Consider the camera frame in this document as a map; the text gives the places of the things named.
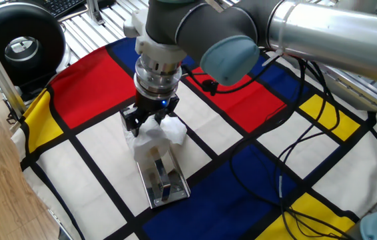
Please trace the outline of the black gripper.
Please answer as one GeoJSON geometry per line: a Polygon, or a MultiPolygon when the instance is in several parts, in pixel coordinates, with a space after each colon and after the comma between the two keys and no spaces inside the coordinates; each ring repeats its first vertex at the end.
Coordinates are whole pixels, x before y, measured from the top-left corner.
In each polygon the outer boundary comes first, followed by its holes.
{"type": "Polygon", "coordinates": [[[120,110],[123,125],[137,137],[141,125],[147,120],[147,115],[155,114],[155,121],[161,124],[161,121],[175,110],[178,102],[179,98],[176,95],[166,99],[149,99],[136,92],[135,106],[120,110]]]}

